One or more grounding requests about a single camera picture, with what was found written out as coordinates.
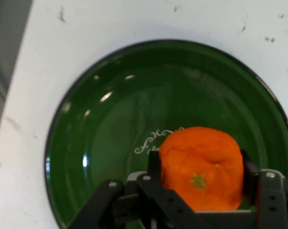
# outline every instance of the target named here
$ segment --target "screw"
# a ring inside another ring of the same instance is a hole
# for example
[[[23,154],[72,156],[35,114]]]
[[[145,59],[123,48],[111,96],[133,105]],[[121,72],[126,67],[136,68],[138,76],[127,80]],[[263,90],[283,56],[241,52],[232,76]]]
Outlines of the screw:
[[[150,179],[151,179],[151,177],[147,176],[147,175],[143,177],[143,180],[150,180]]]
[[[276,175],[275,175],[274,173],[272,173],[272,172],[267,172],[267,173],[266,173],[266,176],[267,176],[268,178],[275,178],[275,177],[276,177]]]
[[[108,186],[109,186],[109,187],[115,187],[115,186],[117,186],[117,183],[111,181]]]

